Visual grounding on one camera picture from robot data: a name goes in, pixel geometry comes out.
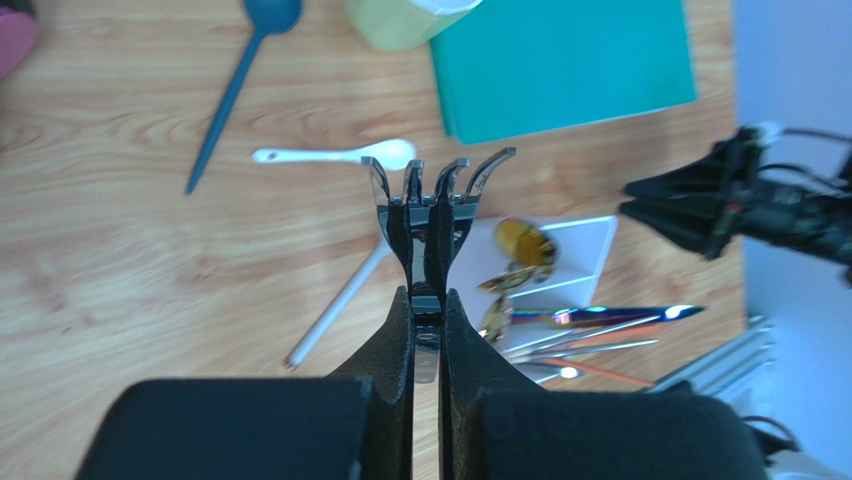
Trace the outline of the blue grey plastic spoon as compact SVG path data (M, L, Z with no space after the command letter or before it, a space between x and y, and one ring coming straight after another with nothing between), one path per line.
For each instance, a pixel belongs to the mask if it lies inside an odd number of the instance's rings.
M282 35L292 30L301 19L303 5L302 0L242 2L251 26L251 34L200 145L187 180L185 195L191 195L200 183L263 41L269 36Z

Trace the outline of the fork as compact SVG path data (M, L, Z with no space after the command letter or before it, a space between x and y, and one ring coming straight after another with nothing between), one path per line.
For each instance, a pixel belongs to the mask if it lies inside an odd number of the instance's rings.
M456 159L441 170L431 195L423 189L424 162L412 160L406 166L400 196L390 193L387 175L376 158L361 158L361 164L370 170L379 226L407 280L409 311L415 325L417 383L436 380L450 267L477 217L489 176L515 155L514 147L495 153L474 171L460 192L456 190L458 176L470 160Z

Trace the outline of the iridescent purple spoon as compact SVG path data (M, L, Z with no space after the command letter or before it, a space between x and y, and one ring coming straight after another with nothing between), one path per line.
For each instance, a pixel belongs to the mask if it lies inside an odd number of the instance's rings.
M495 344L511 325L513 307L511 299L501 295L488 309L481 325L480 335L489 344Z

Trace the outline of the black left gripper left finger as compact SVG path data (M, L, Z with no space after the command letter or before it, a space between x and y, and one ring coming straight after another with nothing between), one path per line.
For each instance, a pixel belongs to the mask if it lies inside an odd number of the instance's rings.
M383 325L323 377L165 378L105 414L80 479L408 479L413 336L399 289Z

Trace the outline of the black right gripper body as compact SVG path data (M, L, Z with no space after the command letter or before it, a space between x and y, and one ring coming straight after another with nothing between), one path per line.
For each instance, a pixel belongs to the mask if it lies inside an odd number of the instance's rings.
M778 248L830 261L845 268L851 283L851 155L833 177L802 165L764 165L762 156L783 136L802 136L850 145L851 138L833 132L785 127L779 123L743 125L731 144L756 155L745 159L745 178L725 187L725 241L737 235L761 240ZM784 184L760 176L768 170L786 170L821 186Z

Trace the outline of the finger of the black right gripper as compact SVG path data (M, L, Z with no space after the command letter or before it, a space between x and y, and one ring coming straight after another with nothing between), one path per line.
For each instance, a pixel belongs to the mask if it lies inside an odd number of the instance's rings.
M738 181L756 177L759 143L745 138L715 142L699 160L668 173L626 184L623 193L637 199L675 199L693 195L721 197Z
M739 205L736 203L723 206L706 216L677 211L648 201L632 200L622 203L619 212L707 261L722 255L739 228Z

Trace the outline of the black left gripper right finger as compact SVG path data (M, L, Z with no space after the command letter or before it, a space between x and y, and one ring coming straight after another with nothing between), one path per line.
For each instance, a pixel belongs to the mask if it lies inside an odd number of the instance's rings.
M763 479L752 430L686 393L550 391L510 365L446 297L440 360L444 479Z

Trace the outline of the iridescent purple knife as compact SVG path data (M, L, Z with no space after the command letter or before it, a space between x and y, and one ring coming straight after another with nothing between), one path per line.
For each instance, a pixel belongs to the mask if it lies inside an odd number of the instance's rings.
M562 310L515 309L510 316L511 325L533 323L554 328L585 328L611 326L651 317L653 322L670 322L685 319L708 310L707 306L671 305L652 307L566 308Z

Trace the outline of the white ceramic spoon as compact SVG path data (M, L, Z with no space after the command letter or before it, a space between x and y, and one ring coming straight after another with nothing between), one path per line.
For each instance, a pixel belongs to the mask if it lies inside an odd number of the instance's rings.
M257 164L283 164L303 162L348 162L359 164L363 157L377 159L386 170L403 170L410 160L417 158L413 142L394 138L350 150L298 150L264 148L255 150L252 160Z

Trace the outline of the white handled ladle spoon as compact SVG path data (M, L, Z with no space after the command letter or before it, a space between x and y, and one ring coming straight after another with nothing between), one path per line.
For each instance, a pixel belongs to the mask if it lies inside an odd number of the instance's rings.
M319 343L349 302L359 292L364 283L391 252L383 236L379 236L373 251L360 264L349 280L341 287L336 296L314 321L299 342L292 348L283 361L288 370L295 370L303 364L310 352Z

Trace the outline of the white compartment organizer box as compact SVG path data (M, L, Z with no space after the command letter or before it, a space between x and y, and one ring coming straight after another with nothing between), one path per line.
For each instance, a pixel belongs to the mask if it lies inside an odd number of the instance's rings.
M617 229L616 218L517 218L536 225L555 242L558 258L551 265L553 275L541 283L529 283L507 294L478 290L477 286L486 280L523 268L503 254L494 240L496 225L507 218L512 217L478 220L450 270L448 285L459 294L474 330L480 334L486 312L501 295L511 299L513 311L588 306ZM505 336L490 345L502 354L502 351L513 347L523 347L537 340L552 339L573 331L573 328L554 328L541 323L510 325Z

